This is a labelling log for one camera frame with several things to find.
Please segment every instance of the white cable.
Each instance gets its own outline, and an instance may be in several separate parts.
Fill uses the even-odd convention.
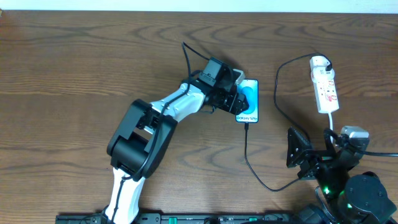
[[[329,116],[329,128],[333,130],[333,118],[331,118],[331,112],[328,112],[328,116]],[[331,143],[333,143],[333,137],[331,136],[330,136],[330,141]]]

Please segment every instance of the white background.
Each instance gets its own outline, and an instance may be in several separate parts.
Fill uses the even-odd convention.
[[[398,13],[398,0],[0,0],[3,10]]]

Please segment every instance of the white power strip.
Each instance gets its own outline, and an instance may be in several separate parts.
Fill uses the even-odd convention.
[[[311,79],[315,89],[318,112],[328,114],[338,110],[337,92],[335,86],[335,71],[326,71],[330,62],[323,56],[314,56],[310,60]]]

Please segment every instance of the wood grain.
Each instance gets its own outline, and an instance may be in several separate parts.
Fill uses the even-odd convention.
[[[7,11],[0,18],[0,223],[53,223],[91,213],[113,187],[107,143],[129,104],[175,91],[187,69],[181,41],[259,80],[260,122],[249,130],[249,160],[279,187],[290,124],[272,100],[277,67],[327,54],[336,70],[335,129],[371,133],[369,150],[398,151],[397,15]],[[205,62],[190,54],[192,67]],[[308,60],[280,73],[278,101],[323,149]],[[298,210],[316,182],[283,192],[262,188],[245,165],[244,130],[232,115],[197,113],[177,127],[140,206],[163,212]],[[351,175],[379,175],[398,204],[398,161],[365,156]]]

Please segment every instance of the wooden table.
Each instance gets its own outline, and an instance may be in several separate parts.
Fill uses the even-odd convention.
[[[277,67],[319,51],[333,61],[340,109],[335,129],[371,133],[369,151],[398,151],[398,16],[172,12],[6,11],[0,18],[0,223],[53,223],[109,203],[106,146],[129,104],[159,100],[187,76],[180,43],[259,80],[260,122],[249,160],[270,187],[296,178],[285,165],[290,123],[273,105]],[[206,62],[190,54],[193,69]],[[308,59],[279,76],[280,107],[324,149]],[[141,208],[165,213],[299,210],[315,202],[315,181],[268,192],[243,157],[244,128],[218,110],[177,127]],[[398,160],[364,156],[398,204]]]

